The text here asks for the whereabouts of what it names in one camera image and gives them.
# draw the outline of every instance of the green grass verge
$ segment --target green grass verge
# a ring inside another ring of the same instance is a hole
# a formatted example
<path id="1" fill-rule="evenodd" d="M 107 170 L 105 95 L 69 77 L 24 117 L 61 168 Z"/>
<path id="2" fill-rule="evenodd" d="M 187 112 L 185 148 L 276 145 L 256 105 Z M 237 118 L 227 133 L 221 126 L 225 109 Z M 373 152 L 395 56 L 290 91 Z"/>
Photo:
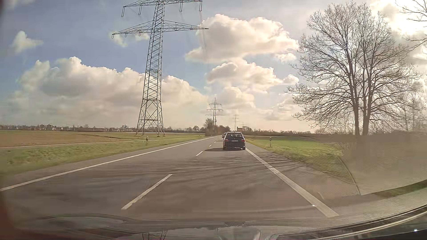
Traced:
<path id="1" fill-rule="evenodd" d="M 247 136 L 247 141 L 271 152 L 310 165 L 316 170 L 333 175 L 346 182 L 353 182 L 341 161 L 342 151 L 338 145 L 315 142 L 304 137 L 269 137 Z"/>
<path id="2" fill-rule="evenodd" d="M 201 137 L 196 135 L 186 138 L 176 136 L 175 138 L 151 138 L 148 146 L 145 146 L 144 141 L 134 141 L 0 149 L 0 175 L 16 174 L 193 139 L 201 139 Z"/>

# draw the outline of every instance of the transmission tower crossarm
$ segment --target transmission tower crossarm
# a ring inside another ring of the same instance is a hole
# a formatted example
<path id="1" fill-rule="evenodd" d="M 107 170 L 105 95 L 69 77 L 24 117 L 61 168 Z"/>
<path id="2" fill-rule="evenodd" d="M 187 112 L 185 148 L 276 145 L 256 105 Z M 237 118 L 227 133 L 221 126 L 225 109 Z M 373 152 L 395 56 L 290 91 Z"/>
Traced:
<path id="1" fill-rule="evenodd" d="M 165 20 L 163 23 L 163 27 L 161 29 L 163 32 L 176 32 L 176 31 L 189 31 L 189 30 L 205 30 L 207 28 L 204 28 L 201 26 L 194 26 L 186 23 L 178 23 L 178 22 Z M 126 37 L 128 34 L 151 33 L 151 30 L 152 30 L 152 21 L 149 21 L 149 22 L 138 24 L 136 26 L 129 27 L 119 32 L 115 32 L 112 34 L 112 37 L 118 34 L 124 34 Z"/>
<path id="2" fill-rule="evenodd" d="M 163 0 L 164 4 L 175 4 L 175 3 L 197 3 L 202 0 Z M 155 6 L 158 0 L 139 0 L 134 3 L 130 3 L 128 5 L 123 6 L 123 8 L 127 7 L 139 7 L 139 6 Z"/>
<path id="3" fill-rule="evenodd" d="M 188 31 L 188 30 L 205 30 L 207 28 L 202 26 L 195 26 L 186 23 L 178 23 L 165 20 L 163 23 L 163 32 L 176 32 L 176 31 Z"/>

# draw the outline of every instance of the electricity pylon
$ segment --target electricity pylon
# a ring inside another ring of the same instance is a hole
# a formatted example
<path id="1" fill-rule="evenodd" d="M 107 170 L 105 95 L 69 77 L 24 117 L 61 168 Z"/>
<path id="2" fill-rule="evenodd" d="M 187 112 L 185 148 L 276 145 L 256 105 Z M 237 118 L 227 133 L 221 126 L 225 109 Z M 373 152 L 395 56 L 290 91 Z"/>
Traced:
<path id="1" fill-rule="evenodd" d="M 120 32 L 114 35 L 124 34 L 138 34 L 141 36 L 144 33 L 150 34 L 150 42 L 147 54 L 147 64 L 145 68 L 144 77 L 144 92 L 141 103 L 138 125 L 136 134 L 139 132 L 144 133 L 152 127 L 157 136 L 160 133 L 164 136 L 163 115 L 161 109 L 161 63 L 162 63 L 162 49 L 163 49 L 163 33 L 174 31 L 187 31 L 187 30 L 204 30 L 207 28 L 201 26 L 194 26 L 185 23 L 177 23 L 166 21 L 164 19 L 165 6 L 167 4 L 179 3 L 179 10 L 182 11 L 183 3 L 199 2 L 199 12 L 202 11 L 201 0 L 140 0 L 128 4 L 123 7 L 122 17 L 127 7 L 139 7 L 139 15 L 141 15 L 143 6 L 155 6 L 154 17 L 152 21 L 148 21 Z"/>
<path id="2" fill-rule="evenodd" d="M 222 109 L 217 108 L 216 106 L 222 106 L 220 103 L 216 102 L 216 98 L 214 98 L 213 103 L 209 103 L 210 109 L 206 109 L 207 111 L 212 111 L 212 114 L 206 114 L 206 116 L 213 116 L 213 125 L 216 126 L 216 117 L 223 116 L 222 114 L 218 114 L 217 111 L 222 111 Z"/>

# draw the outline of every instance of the road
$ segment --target road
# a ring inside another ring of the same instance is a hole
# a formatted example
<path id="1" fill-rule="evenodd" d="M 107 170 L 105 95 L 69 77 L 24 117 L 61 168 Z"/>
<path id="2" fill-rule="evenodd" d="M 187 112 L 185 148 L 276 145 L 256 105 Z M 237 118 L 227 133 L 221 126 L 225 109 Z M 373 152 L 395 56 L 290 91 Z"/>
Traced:
<path id="1" fill-rule="evenodd" d="M 328 218 L 251 147 L 224 151 L 218 136 L 145 149 L 16 175 L 3 187 L 77 170 L 1 193 L 17 221 L 77 213 L 138 220 Z"/>

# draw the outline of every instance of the cloud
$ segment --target cloud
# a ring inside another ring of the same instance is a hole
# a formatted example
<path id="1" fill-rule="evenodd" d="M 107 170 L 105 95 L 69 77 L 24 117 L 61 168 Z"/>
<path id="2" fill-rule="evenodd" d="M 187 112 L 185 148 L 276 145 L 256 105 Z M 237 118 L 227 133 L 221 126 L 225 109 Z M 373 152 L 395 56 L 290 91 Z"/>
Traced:
<path id="1" fill-rule="evenodd" d="M 150 39 L 150 35 L 144 33 L 141 34 L 141 36 L 137 35 L 137 34 L 130 34 L 128 37 L 125 37 L 123 34 L 117 34 L 114 35 L 113 38 L 111 38 L 111 34 L 113 34 L 115 32 L 110 32 L 109 36 L 110 39 L 117 45 L 121 46 L 121 47 L 127 47 L 128 46 L 128 41 L 144 41 L 144 40 L 148 40 Z"/>
<path id="2" fill-rule="evenodd" d="M 265 93 L 272 86 L 298 82 L 298 78 L 293 75 L 280 79 L 274 74 L 272 67 L 264 68 L 243 59 L 234 59 L 215 67 L 206 78 L 209 84 L 219 83 L 258 93 Z"/>
<path id="3" fill-rule="evenodd" d="M 11 47 L 15 54 L 19 54 L 27 49 L 32 49 L 42 44 L 42 40 L 28 38 L 24 31 L 19 31 L 13 39 Z"/>
<path id="4" fill-rule="evenodd" d="M 259 110 L 264 115 L 265 120 L 269 121 L 290 121 L 292 114 L 296 113 L 299 107 L 294 104 L 291 94 L 283 94 L 284 100 L 270 109 Z"/>
<path id="5" fill-rule="evenodd" d="M 257 17 L 247 20 L 217 14 L 203 21 L 206 51 L 193 49 L 186 58 L 202 62 L 224 62 L 259 54 L 285 53 L 296 50 L 298 43 L 289 37 L 279 22 Z M 201 32 L 200 45 L 203 46 Z"/>
<path id="6" fill-rule="evenodd" d="M 54 64 L 37 61 L 18 80 L 0 109 L 0 119 L 13 124 L 89 124 L 135 126 L 143 96 L 143 74 L 82 64 L 77 57 Z M 200 124 L 208 97 L 187 81 L 168 76 L 162 82 L 165 126 Z"/>
<path id="7" fill-rule="evenodd" d="M 237 87 L 225 87 L 216 97 L 226 110 L 255 108 L 255 97 Z"/>
<path id="8" fill-rule="evenodd" d="M 281 63 L 295 61 L 296 56 L 292 53 L 285 53 L 285 54 L 276 54 L 275 57 L 280 60 Z"/>
<path id="9" fill-rule="evenodd" d="M 111 39 L 115 44 L 121 46 L 121 47 L 127 47 L 128 44 L 125 41 L 125 37 L 123 35 L 114 35 L 114 37 Z"/>
<path id="10" fill-rule="evenodd" d="M 5 4 L 7 8 L 14 9 L 18 5 L 26 5 L 33 2 L 34 0 L 6 0 Z"/>

